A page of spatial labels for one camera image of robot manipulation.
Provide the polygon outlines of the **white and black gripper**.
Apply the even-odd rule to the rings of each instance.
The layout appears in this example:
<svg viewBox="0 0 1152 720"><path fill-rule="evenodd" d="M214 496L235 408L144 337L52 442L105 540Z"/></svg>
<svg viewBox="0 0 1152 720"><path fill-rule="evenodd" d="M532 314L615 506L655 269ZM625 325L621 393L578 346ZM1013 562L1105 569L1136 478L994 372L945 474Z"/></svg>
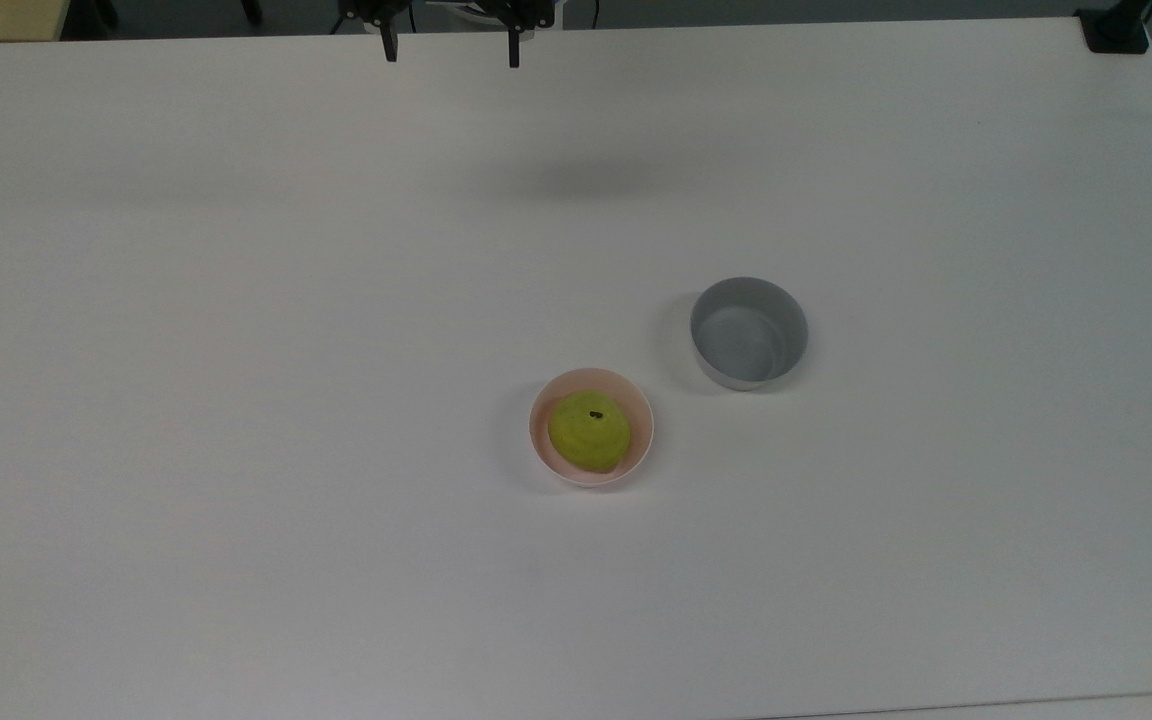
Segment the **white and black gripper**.
<svg viewBox="0 0 1152 720"><path fill-rule="evenodd" d="M397 63L397 32L393 24L399 15L420 1L339 1L339 15L344 18L358 18L369 26L381 26L381 41L385 58L389 63ZM509 68L517 69L521 65L521 41L524 31L532 29L550 29L556 24L558 1L422 1L438 6L467 22L486 24L486 26L505 26L508 37Z"/></svg>

